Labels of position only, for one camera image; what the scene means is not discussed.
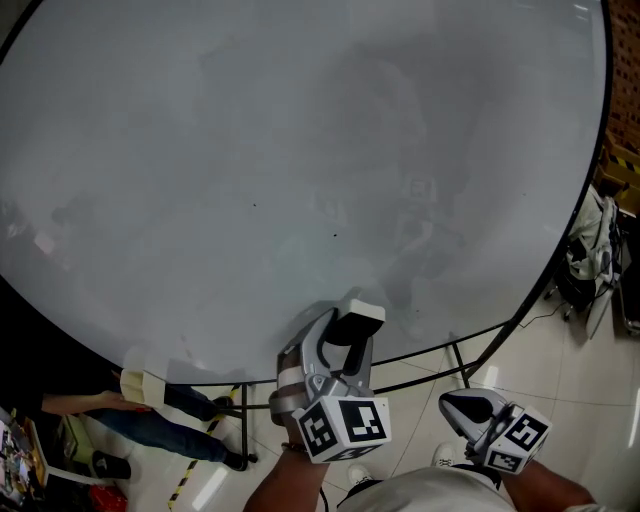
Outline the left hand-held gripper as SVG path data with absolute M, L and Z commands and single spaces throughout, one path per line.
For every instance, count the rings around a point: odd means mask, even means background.
M 269 398 L 272 421 L 291 419 L 314 464 L 362 457 L 391 441 L 389 401 L 369 387 L 373 338 L 350 346 L 339 378 L 329 376 L 323 345 L 338 310 L 329 309 L 303 329 L 301 368 L 288 368 L 277 378 Z

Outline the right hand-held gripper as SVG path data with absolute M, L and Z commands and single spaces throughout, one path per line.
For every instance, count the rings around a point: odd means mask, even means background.
M 494 390 L 464 388 L 444 393 L 440 412 L 467 441 L 473 464 L 503 473 L 521 473 L 546 441 L 551 422 L 535 408 L 521 407 Z M 497 415 L 488 421 L 488 415 Z

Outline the white and black whiteboard eraser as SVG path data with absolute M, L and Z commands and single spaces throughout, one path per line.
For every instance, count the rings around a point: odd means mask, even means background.
M 325 341 L 335 346 L 352 346 L 366 343 L 386 321 L 382 306 L 349 298 L 336 306 L 336 318 L 331 321 Z

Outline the person's left forearm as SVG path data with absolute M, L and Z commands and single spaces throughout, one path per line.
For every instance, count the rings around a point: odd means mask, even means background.
M 283 452 L 247 500 L 243 512 L 315 512 L 329 465 L 313 463 L 299 443 Z

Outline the person's right forearm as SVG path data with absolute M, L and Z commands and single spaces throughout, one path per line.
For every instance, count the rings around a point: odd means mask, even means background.
M 502 472 L 501 478 L 518 512 L 565 512 L 595 504 L 587 489 L 535 460 L 519 474 Z

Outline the large white whiteboard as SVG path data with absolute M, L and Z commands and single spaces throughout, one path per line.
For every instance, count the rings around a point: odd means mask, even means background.
M 266 381 L 533 301 L 595 167 L 606 0 L 41 0 L 0 49 L 0 278 L 113 363 Z

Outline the person's white shirt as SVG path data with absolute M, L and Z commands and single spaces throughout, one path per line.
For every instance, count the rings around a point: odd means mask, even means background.
M 486 476 L 426 467 L 383 480 L 345 498 L 337 512 L 516 512 Z

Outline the person's left white shoe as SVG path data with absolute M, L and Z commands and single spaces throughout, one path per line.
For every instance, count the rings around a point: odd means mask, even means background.
M 369 470 L 361 464 L 350 465 L 347 475 L 352 487 L 367 482 L 376 482 Z

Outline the black office chair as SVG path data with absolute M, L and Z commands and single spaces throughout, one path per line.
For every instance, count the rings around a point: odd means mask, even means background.
M 612 262 L 610 277 L 601 272 L 593 279 L 583 280 L 575 277 L 569 263 L 563 260 L 551 279 L 552 287 L 544 293 L 543 299 L 548 300 L 554 294 L 561 297 L 567 306 L 562 313 L 564 321 L 568 321 L 573 313 L 585 313 L 584 330 L 587 338 L 592 339 L 600 327 L 620 277 L 621 266 L 616 261 Z

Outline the cream marker holder box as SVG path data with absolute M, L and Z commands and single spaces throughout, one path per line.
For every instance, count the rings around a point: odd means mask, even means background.
M 123 370 L 120 389 L 123 397 L 151 408 L 165 405 L 165 381 L 147 371 Z

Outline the yellow black striped floor tape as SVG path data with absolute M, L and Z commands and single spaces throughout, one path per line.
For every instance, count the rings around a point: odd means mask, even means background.
M 232 400 L 232 404 L 229 407 L 221 408 L 220 412 L 214 417 L 214 419 L 206 426 L 205 434 L 213 438 L 218 426 L 226 421 L 228 418 L 235 418 L 238 422 L 237 427 L 241 434 L 241 457 L 242 464 L 241 470 L 247 469 L 249 461 L 252 459 L 252 455 L 248 450 L 248 430 L 247 430 L 247 412 L 245 407 L 247 406 L 248 398 L 248 386 L 246 384 L 234 385 L 228 397 Z M 176 485 L 175 490 L 171 494 L 167 506 L 169 512 L 174 512 L 175 504 L 179 500 L 181 493 L 185 487 L 189 484 L 190 478 L 194 474 L 199 464 L 198 459 L 192 459 L 187 468 Z M 205 482 L 200 491 L 196 493 L 196 496 L 191 505 L 192 512 L 201 512 L 217 494 L 221 486 L 229 475 L 229 470 L 224 465 L 219 465 L 211 474 L 210 478 Z

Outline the white jacket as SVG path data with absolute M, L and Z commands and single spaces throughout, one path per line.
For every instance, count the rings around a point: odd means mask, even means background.
M 569 232 L 566 259 L 579 280 L 614 280 L 615 228 L 618 207 L 590 185 Z

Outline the red packet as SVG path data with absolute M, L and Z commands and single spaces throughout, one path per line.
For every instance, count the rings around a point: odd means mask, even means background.
M 128 500 L 116 486 L 92 485 L 89 497 L 95 512 L 127 512 Z

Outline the yellow black striped boxes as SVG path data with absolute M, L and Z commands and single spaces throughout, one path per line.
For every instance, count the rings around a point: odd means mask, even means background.
M 608 139 L 603 144 L 594 183 L 601 196 L 617 201 L 640 194 L 640 155 Z

